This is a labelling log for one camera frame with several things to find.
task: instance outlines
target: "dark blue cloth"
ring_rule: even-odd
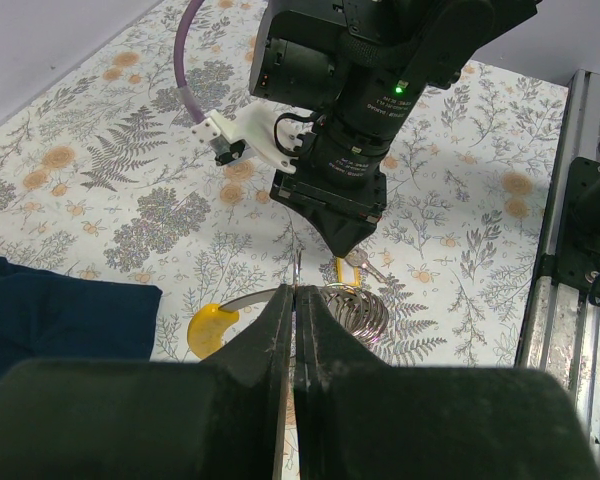
[[[32,357],[148,359],[161,295],[0,258],[0,377]]]

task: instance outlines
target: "white wall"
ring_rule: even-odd
[[[0,124],[157,0],[0,0]]]
[[[544,0],[475,58],[563,85],[580,68],[600,73],[600,0]]]
[[[0,0],[0,124],[156,0]],[[565,84],[600,73],[600,0],[544,0],[478,60]]]

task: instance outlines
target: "silver metal spiral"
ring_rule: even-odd
[[[389,323],[389,310],[377,295],[346,283],[320,287],[331,315],[363,345],[378,341]]]

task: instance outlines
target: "black bracket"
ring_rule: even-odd
[[[600,272],[600,237],[576,223],[573,208],[578,199],[600,179],[600,164],[576,158],[569,169],[553,279],[586,295],[595,272]]]

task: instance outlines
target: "key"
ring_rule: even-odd
[[[349,255],[345,257],[345,261],[352,267],[362,268],[367,271],[380,283],[387,283],[387,277],[369,263],[369,255],[361,248],[354,248],[351,250]]]

